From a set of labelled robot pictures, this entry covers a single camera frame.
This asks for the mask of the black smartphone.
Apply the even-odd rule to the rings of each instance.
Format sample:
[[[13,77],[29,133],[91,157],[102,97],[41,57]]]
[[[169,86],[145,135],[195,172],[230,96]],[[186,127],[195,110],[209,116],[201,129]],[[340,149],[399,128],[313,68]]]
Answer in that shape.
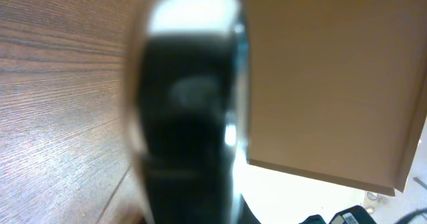
[[[128,35],[123,124],[148,223],[238,223],[250,120],[243,0],[147,0]]]

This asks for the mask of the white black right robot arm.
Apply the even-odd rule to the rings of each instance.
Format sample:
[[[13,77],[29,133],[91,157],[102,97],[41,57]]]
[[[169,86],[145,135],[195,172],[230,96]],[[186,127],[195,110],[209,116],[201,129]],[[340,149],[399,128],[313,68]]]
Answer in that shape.
[[[360,205],[336,213],[327,223],[321,215],[311,215],[300,224],[376,224],[370,214]]]

